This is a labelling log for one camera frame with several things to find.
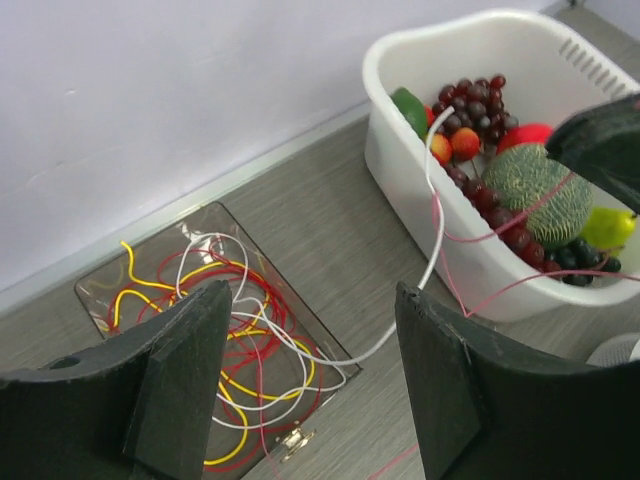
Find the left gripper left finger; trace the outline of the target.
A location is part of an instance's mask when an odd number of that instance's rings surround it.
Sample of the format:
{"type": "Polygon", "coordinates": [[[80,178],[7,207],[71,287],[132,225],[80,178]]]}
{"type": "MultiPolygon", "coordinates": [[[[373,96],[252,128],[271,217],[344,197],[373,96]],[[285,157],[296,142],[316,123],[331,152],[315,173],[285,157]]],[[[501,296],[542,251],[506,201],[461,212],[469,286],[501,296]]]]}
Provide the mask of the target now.
{"type": "Polygon", "coordinates": [[[5,479],[197,479],[231,316],[215,281],[104,343],[1,376],[5,479]]]}

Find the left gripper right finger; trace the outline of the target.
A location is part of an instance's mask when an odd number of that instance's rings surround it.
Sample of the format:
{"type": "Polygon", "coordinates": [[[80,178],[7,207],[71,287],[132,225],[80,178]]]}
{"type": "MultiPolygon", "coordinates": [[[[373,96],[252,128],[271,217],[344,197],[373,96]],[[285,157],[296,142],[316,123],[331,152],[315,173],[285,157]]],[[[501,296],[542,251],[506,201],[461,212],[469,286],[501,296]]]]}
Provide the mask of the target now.
{"type": "Polygon", "coordinates": [[[635,479],[639,365],[512,340],[399,283],[395,317],[429,479],[635,479]]]}

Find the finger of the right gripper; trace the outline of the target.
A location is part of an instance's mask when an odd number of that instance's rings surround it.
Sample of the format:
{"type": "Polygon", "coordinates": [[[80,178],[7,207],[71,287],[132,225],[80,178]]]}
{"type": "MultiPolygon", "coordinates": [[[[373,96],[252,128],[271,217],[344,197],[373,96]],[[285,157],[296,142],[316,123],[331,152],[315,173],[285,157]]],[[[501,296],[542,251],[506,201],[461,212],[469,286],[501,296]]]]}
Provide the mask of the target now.
{"type": "Polygon", "coordinates": [[[551,134],[547,156],[639,211],[639,94],[574,114],[551,134]]]}

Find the white perforated cable spool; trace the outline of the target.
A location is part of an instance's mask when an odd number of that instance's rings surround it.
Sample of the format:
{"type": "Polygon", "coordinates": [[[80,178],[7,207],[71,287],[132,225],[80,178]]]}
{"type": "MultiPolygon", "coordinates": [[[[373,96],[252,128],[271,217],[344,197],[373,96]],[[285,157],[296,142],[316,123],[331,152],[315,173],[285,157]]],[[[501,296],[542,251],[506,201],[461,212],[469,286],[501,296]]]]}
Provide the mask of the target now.
{"type": "Polygon", "coordinates": [[[600,344],[586,363],[606,368],[638,361],[639,357],[639,333],[625,333],[600,344]]]}

